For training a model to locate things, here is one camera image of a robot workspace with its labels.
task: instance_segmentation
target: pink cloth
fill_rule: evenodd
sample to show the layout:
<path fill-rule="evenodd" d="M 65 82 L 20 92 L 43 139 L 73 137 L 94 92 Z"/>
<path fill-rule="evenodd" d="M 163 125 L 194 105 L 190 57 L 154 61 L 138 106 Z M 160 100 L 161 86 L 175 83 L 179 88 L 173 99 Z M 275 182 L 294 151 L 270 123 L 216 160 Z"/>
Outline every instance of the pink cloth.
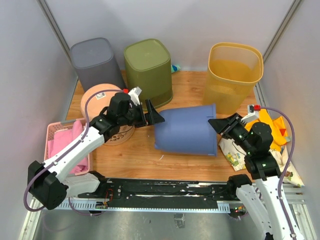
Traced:
<path fill-rule="evenodd" d="M 48 141 L 48 157 L 59 153 L 74 139 L 76 139 L 84 131 L 81 121 L 77 120 L 74 122 L 72 129 L 57 131 L 54 134 L 53 140 Z M 70 173 L 80 173 L 88 170 L 88 158 L 85 157 L 75 166 Z"/>

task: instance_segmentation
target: olive green trash bin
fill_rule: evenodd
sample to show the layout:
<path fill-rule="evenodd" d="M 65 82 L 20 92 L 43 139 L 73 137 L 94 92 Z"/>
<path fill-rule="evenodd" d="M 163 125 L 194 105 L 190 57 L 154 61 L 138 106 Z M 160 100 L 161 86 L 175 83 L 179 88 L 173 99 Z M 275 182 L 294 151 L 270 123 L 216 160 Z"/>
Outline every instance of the olive green trash bin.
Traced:
<path fill-rule="evenodd" d="M 139 99 L 144 109 L 146 99 L 150 99 L 155 108 L 171 101 L 171 57 L 159 40 L 146 39 L 127 46 L 124 61 L 128 88 L 141 88 Z"/>

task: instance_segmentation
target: gray trash bin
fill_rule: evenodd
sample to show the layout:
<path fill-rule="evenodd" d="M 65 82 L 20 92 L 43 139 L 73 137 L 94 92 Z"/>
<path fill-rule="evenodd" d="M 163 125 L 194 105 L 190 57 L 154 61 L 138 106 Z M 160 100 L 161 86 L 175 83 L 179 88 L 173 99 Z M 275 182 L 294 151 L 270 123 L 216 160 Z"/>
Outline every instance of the gray trash bin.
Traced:
<path fill-rule="evenodd" d="M 98 84 L 113 84 L 126 88 L 119 65 L 109 41 L 103 37 L 73 45 L 71 61 L 84 91 Z"/>

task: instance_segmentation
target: blue trash bin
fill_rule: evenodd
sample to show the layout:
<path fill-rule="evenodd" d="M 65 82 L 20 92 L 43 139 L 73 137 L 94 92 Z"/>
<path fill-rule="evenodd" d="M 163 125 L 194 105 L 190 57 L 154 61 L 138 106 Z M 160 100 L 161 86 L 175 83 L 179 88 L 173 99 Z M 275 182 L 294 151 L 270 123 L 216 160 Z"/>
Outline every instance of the blue trash bin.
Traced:
<path fill-rule="evenodd" d="M 154 126 L 156 149 L 180 154 L 217 156 L 217 134 L 208 123 L 216 118 L 216 105 L 167 109 L 165 122 Z"/>

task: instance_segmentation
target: white wall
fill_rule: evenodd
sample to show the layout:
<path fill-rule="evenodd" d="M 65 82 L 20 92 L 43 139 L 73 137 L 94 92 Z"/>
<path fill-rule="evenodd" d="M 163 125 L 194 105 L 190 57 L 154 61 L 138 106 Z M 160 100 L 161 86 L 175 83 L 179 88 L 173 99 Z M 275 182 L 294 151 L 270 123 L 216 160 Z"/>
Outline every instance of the white wall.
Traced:
<path fill-rule="evenodd" d="M 308 210 L 320 237 L 320 1 L 303 1 L 264 68 L 266 104 L 292 120 L 293 163 L 305 184 Z"/>
<path fill-rule="evenodd" d="M 46 0 L 68 45 L 107 38 L 124 68 L 123 51 L 159 39 L 183 70 L 205 71 L 218 42 L 268 47 L 292 0 Z"/>
<path fill-rule="evenodd" d="M 28 165 L 66 116 L 76 75 L 36 0 L 0 0 L 0 234 L 16 240 Z"/>

